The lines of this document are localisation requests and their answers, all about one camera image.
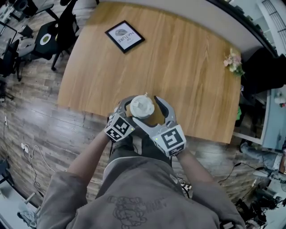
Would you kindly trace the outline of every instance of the picture frame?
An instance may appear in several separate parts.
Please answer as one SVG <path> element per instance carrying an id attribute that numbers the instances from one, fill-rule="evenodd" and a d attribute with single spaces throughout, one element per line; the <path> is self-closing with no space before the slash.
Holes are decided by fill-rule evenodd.
<path id="1" fill-rule="evenodd" d="M 145 38 L 127 21 L 118 23 L 105 33 L 123 53 L 145 41 Z"/>

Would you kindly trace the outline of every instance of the gray sleeve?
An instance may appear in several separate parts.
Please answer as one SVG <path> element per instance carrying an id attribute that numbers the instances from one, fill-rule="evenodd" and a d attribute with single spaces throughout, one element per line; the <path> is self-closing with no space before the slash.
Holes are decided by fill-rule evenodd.
<path id="1" fill-rule="evenodd" d="M 87 204 L 87 187 L 81 178 L 67 172 L 57 172 L 46 192 L 37 229 L 64 229 Z"/>
<path id="2" fill-rule="evenodd" d="M 192 184 L 193 200 L 214 211 L 220 221 L 231 221 L 236 228 L 245 228 L 245 223 L 226 192 L 217 182 Z"/>

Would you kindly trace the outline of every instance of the gray shirt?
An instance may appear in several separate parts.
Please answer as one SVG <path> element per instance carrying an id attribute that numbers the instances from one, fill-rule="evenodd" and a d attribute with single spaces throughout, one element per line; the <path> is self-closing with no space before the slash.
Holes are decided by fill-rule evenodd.
<path id="1" fill-rule="evenodd" d="M 38 229 L 219 229 L 222 221 L 245 228 L 234 204 L 216 182 L 192 183 L 186 199 L 165 162 L 133 157 L 116 163 L 95 200 L 87 203 L 81 178 L 57 172 L 50 182 Z"/>

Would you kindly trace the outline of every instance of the person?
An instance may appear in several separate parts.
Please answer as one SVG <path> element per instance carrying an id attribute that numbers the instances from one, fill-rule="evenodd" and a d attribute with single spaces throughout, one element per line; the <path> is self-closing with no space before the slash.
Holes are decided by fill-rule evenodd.
<path id="1" fill-rule="evenodd" d="M 242 139 L 240 143 L 240 152 L 253 159 L 258 159 L 269 174 L 278 174 L 283 153 L 255 149 L 252 142 L 245 139 Z"/>
<path id="2" fill-rule="evenodd" d="M 169 158 L 148 136 L 141 155 L 131 136 L 115 144 L 103 184 L 87 203 L 87 186 L 108 142 L 100 132 L 66 172 L 53 175 L 38 229 L 245 229 L 225 191 L 188 150 L 177 155 L 192 185 L 192 198 L 185 198 Z"/>

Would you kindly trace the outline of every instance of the flower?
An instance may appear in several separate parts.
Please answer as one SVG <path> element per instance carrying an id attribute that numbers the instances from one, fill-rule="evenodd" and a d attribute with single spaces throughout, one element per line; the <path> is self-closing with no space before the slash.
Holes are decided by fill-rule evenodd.
<path id="1" fill-rule="evenodd" d="M 229 67 L 229 70 L 234 73 L 236 76 L 242 76 L 245 72 L 242 69 L 241 65 L 241 56 L 233 52 L 233 49 L 230 49 L 230 54 L 223 61 L 225 67 Z"/>
<path id="2" fill-rule="evenodd" d="M 224 64 L 225 67 L 227 67 L 227 66 L 229 65 L 227 60 L 225 60 L 225 61 L 223 62 L 223 64 Z"/>

